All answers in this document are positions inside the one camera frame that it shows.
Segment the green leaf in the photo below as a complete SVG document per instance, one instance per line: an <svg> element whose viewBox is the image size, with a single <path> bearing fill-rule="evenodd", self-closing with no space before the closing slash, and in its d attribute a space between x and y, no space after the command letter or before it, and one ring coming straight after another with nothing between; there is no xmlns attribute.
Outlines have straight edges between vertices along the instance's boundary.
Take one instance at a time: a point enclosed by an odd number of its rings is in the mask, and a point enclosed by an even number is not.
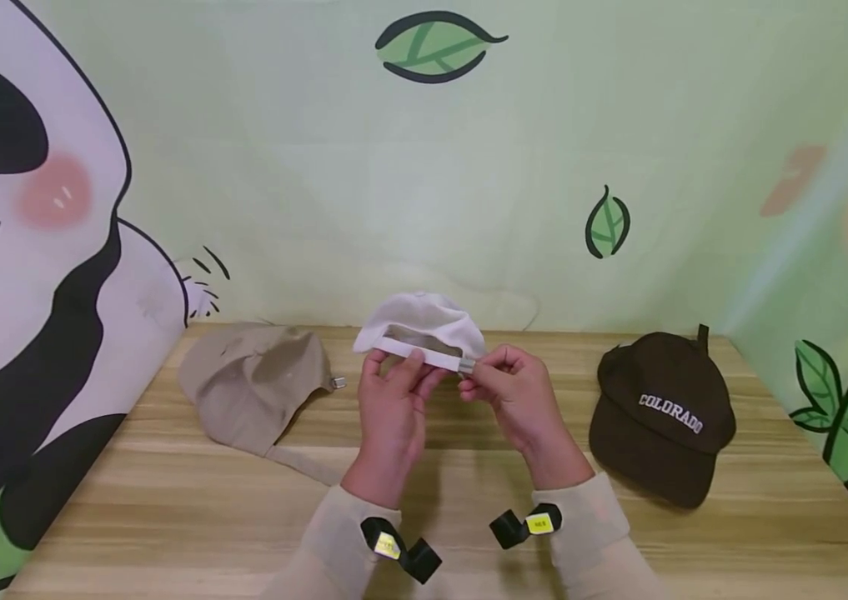
<svg viewBox="0 0 848 600"><path fill-rule="evenodd" d="M455 12L430 11L392 23L375 46L394 75L417 83L446 83L474 70L489 46L505 39Z"/></svg>
<svg viewBox="0 0 848 600"><path fill-rule="evenodd" d="M842 404L840 372L830 354L813 342L795 343L797 382L811 406L834 417Z"/></svg>
<svg viewBox="0 0 848 600"><path fill-rule="evenodd" d="M610 197L610 189L605 185L605 195L587 219L584 234L587 250L596 258L612 257L620 250L628 233L630 210L619 197Z"/></svg>
<svg viewBox="0 0 848 600"><path fill-rule="evenodd" d="M795 410L790 413L790 418L794 419L798 428L815 433L827 433L832 424L832 417L817 410L814 406Z"/></svg>

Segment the black wrist tag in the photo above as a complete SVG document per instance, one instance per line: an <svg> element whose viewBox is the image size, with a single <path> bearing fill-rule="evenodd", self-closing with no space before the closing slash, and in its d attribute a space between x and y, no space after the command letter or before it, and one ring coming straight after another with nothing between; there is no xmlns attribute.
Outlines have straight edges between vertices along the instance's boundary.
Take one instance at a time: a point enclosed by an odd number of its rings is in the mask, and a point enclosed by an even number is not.
<svg viewBox="0 0 848 600"><path fill-rule="evenodd" d="M423 538L407 550L404 539L387 519L370 517L360 523L367 548L374 554L397 561L400 568L420 583L426 583L443 562Z"/></svg>
<svg viewBox="0 0 848 600"><path fill-rule="evenodd" d="M545 536L560 530L564 518L554 504L538 504L529 516L520 522L513 511L495 518L489 525L494 537L504 550L524 543L530 536Z"/></svg>

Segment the panda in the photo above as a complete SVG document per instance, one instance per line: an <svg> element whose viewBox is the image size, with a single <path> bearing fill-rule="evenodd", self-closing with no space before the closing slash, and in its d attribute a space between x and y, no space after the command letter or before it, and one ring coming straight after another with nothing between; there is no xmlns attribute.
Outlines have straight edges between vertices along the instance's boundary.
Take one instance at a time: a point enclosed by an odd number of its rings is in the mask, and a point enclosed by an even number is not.
<svg viewBox="0 0 848 600"><path fill-rule="evenodd" d="M213 294L119 217L129 182L87 76L0 0L0 594Z"/></svg>

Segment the baseball cap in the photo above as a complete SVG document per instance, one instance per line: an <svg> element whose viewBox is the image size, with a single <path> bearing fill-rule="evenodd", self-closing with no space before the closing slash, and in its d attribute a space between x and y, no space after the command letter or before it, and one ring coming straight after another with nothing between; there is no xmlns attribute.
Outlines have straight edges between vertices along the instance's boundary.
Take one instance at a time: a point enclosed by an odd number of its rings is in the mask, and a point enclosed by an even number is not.
<svg viewBox="0 0 848 600"><path fill-rule="evenodd" d="M312 331L241 322L214 329L184 356L178 381L211 440L282 463L328 486L336 469L276 446L311 393L344 386Z"/></svg>
<svg viewBox="0 0 848 600"><path fill-rule="evenodd" d="M487 353L483 334L467 311L431 292L394 294L380 303L354 340L355 353L373 348L405 358L418 348L426 364L462 373Z"/></svg>
<svg viewBox="0 0 848 600"><path fill-rule="evenodd" d="M671 503L700 506L716 455L737 430L727 385L696 340L657 332L600 360L590 451L603 466Z"/></svg>

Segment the beige sleeve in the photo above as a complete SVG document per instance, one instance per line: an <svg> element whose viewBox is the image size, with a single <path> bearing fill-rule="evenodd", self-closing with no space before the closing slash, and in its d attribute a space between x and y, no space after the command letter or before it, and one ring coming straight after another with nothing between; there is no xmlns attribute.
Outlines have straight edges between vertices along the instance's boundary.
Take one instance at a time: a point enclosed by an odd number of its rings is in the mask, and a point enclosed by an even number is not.
<svg viewBox="0 0 848 600"><path fill-rule="evenodd" d="M378 562L360 523L381 517L400 526L400 513L365 502L334 486L317 507L290 563L264 590L262 600L359 600Z"/></svg>
<svg viewBox="0 0 848 600"><path fill-rule="evenodd" d="M568 600L659 600L668 594L630 541L630 524L606 473L564 490L534 492L534 506L554 504L563 524L549 536L550 555Z"/></svg>

